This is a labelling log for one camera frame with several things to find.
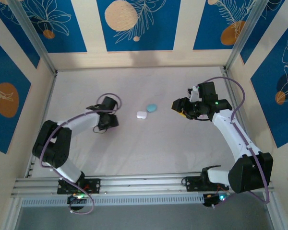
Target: blue panel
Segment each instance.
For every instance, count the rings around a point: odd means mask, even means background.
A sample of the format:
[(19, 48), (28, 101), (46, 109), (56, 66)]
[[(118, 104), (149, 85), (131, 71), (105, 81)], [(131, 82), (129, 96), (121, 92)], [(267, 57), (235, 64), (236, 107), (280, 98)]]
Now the blue panel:
[(14, 17), (8, 5), (5, 5), (2, 2), (0, 2), (0, 18), (11, 32), (19, 46), (23, 49), (24, 53), (28, 56), (34, 67), (37, 68), (40, 60), (39, 55), (20, 27), (17, 19)]
[[(71, 0), (23, 0), (20, 3), (49, 53), (86, 52)], [(0, 17), (19, 43), (25, 35), (8, 6), (0, 2), (0, 9), (2, 6), (5, 8)]]
[(0, 47), (0, 151), (6, 153), (31, 83)]
[(207, 0), (193, 49), (231, 49), (253, 0)]
[(258, 42), (264, 35), (265, 31), (269, 27), (271, 21), (274, 19), (281, 5), (285, 0), (270, 0), (262, 13), (261, 17), (258, 19), (256, 26), (254, 27), (250, 37), (245, 43), (240, 54), (244, 63), (249, 59), (253, 50), (257, 46)]
[(97, 4), (107, 51), (173, 49), (180, 0), (97, 0)]
[(251, 80), (277, 147), (288, 143), (288, 29)]

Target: floral wall pattern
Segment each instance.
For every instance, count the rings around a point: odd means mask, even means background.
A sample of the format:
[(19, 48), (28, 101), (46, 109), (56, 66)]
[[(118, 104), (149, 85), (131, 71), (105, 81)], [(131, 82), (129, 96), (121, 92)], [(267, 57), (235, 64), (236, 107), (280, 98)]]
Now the floral wall pattern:
[(278, 10), (283, 5), (284, 1), (285, 0), (269, 0), (267, 6), (264, 9), (264, 12), (258, 19), (250, 37), (248, 38), (246, 44), (240, 52), (241, 58), (244, 63), (246, 63), (249, 59), (253, 50), (264, 35), (265, 31), (269, 27), (274, 17), (276, 16)]
[(97, 0), (107, 51), (172, 50), (180, 0)]
[(277, 147), (288, 143), (288, 29), (251, 80)]
[[(206, 0), (193, 49), (231, 49), (258, 0)], [(269, 23), (284, 0), (269, 0), (262, 19)]]
[(0, 0), (0, 18), (13, 35), (19, 46), (23, 49), (32, 65), (37, 68), (40, 57), (30, 40), (25, 35), (14, 14), (5, 1)]
[[(20, 3), (49, 53), (86, 52), (70, 0), (22, 0)], [(15, 39), (17, 33), (21, 33), (16, 39), (20, 43), (25, 34), (20, 32), (22, 29), (4, 0), (0, 0), (0, 18)]]
[(8, 151), (30, 86), (0, 46), (0, 152)]

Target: small white object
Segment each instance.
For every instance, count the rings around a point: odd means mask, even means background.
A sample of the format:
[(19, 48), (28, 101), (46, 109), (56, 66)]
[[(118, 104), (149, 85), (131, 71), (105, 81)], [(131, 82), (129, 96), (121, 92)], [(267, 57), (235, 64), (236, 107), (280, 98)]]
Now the small white object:
[(147, 118), (147, 112), (139, 111), (136, 113), (136, 117), (139, 119), (146, 119)]
[(198, 90), (196, 86), (193, 86), (191, 95), (190, 95), (190, 102), (196, 102), (200, 100), (200, 96), (198, 94)]

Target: black cable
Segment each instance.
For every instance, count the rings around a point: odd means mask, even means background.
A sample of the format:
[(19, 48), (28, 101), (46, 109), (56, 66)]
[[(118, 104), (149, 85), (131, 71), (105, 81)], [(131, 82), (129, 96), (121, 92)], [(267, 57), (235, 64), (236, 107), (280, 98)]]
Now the black cable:
[(210, 121), (210, 119), (198, 119), (198, 118), (194, 118), (194, 120), (197, 120), (197, 121)]
[(119, 107), (118, 104), (116, 104), (116, 106), (114, 107), (114, 109), (117, 109)]
[(186, 180), (187, 177), (184, 177), (182, 180), (181, 180), (181, 184), (185, 187), (187, 187), (187, 183), (183, 183), (183, 180)]
[(107, 132), (107, 130), (108, 130), (108, 128), (106, 128), (104, 132), (96, 132), (96, 131), (95, 131), (95, 128), (96, 128), (96, 127), (98, 127), (98, 126), (95, 126), (95, 127), (93, 128), (93, 132), (94, 132), (94, 133), (97, 133), (97, 134), (103, 134), (103, 133)]

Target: orange circle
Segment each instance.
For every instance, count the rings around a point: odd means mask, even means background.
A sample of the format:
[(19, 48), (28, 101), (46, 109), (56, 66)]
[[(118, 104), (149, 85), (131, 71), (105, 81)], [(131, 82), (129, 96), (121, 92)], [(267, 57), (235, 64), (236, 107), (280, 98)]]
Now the orange circle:
[(209, 5), (214, 5), (218, 2), (218, 0), (207, 0)]
[(48, 38), (48, 39), (53, 39), (55, 36), (51, 30), (44, 30), (43, 35), (45, 36), (45, 38)]
[(125, 31), (136, 25), (138, 14), (129, 2), (116, 0), (106, 8), (105, 19), (112, 30)]
[(275, 95), (275, 101), (276, 103), (278, 103), (279, 105), (282, 105), (286, 100), (286, 95), (284, 92), (279, 91), (277, 92), (277, 94)]
[(221, 43), (226, 46), (231, 46), (235, 44), (238, 38), (237, 34), (240, 34), (242, 28), (244, 27), (244, 24), (245, 21), (239, 21), (223, 30), (221, 35)]
[(0, 114), (4, 117), (11, 118), (16, 115), (19, 106), (19, 94), (17, 89), (10, 83), (1, 83), (0, 92), (5, 95), (13, 93), (10, 100), (0, 98)]

